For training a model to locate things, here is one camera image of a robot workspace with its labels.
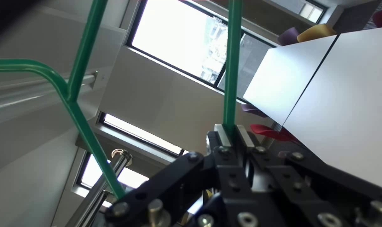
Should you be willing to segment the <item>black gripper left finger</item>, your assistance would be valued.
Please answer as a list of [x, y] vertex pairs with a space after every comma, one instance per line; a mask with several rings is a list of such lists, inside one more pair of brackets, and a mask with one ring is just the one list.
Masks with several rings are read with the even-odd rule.
[[217, 164], [231, 154], [217, 131], [207, 134], [207, 156], [197, 151], [178, 158], [108, 208], [103, 227], [171, 227], [209, 188], [217, 188]]

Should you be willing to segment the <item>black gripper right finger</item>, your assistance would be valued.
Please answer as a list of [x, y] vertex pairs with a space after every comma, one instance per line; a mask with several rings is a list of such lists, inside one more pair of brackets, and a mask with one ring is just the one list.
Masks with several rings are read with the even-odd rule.
[[252, 189], [267, 195], [287, 227], [382, 227], [382, 187], [333, 168], [310, 150], [275, 153], [243, 126]]

